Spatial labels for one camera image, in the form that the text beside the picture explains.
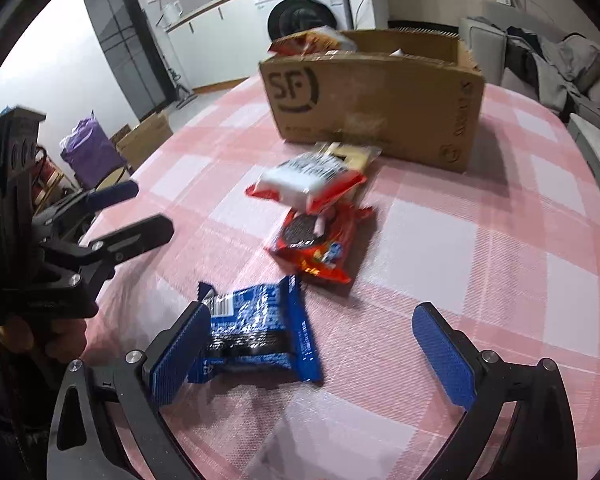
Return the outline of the left hand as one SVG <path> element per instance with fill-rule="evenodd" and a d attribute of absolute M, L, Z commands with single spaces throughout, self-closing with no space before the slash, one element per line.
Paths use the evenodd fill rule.
<path fill-rule="evenodd" d="M 0 326 L 0 343 L 12 353 L 42 349 L 61 363 L 82 356 L 86 347 L 84 318 L 61 318 L 32 330 L 22 318 L 10 318 Z"/>

